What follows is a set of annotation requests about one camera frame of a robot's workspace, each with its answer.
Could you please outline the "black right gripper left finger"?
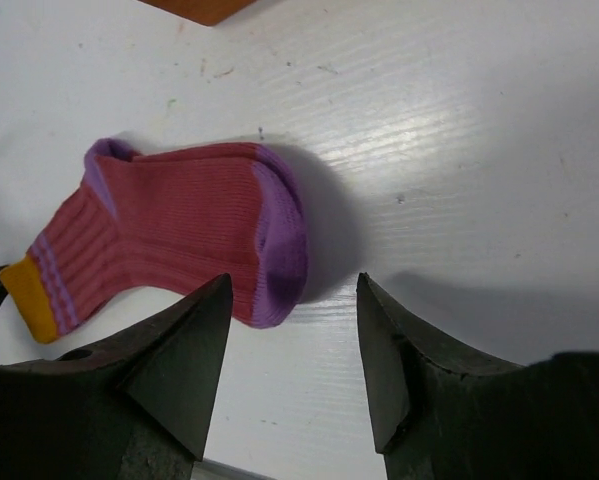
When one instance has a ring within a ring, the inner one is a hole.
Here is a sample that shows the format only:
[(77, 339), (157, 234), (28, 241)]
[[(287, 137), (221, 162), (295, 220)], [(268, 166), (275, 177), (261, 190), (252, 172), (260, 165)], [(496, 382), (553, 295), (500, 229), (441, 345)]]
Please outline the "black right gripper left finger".
[(187, 479), (204, 455), (232, 313), (222, 274), (55, 360), (0, 365), (0, 479)]

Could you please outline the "orange compartment tray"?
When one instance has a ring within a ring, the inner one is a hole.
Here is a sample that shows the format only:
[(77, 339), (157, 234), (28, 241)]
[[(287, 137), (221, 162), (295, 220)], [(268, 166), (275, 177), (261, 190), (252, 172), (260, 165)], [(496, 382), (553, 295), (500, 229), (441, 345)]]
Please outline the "orange compartment tray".
[(142, 0), (143, 3), (203, 26), (215, 26), (255, 0)]

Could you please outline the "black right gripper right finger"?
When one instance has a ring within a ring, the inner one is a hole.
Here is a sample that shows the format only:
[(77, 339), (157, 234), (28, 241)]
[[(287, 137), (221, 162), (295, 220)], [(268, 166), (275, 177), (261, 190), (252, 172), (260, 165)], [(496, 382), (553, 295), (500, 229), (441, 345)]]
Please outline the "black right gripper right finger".
[(369, 275), (357, 327), (391, 479), (599, 479), (599, 352), (521, 366), (413, 314)]

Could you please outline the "maroon purple orange sock pair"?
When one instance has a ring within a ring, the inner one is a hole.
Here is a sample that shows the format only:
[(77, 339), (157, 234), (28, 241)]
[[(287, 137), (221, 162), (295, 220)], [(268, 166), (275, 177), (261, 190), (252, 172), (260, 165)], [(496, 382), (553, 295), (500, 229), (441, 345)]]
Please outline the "maroon purple orange sock pair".
[(233, 316), (271, 328), (299, 303), (308, 264), (295, 178), (268, 147), (144, 155), (103, 138), (86, 152), (78, 188), (0, 281), (33, 338), (51, 343), (119, 293), (186, 295), (221, 274), (232, 280)]

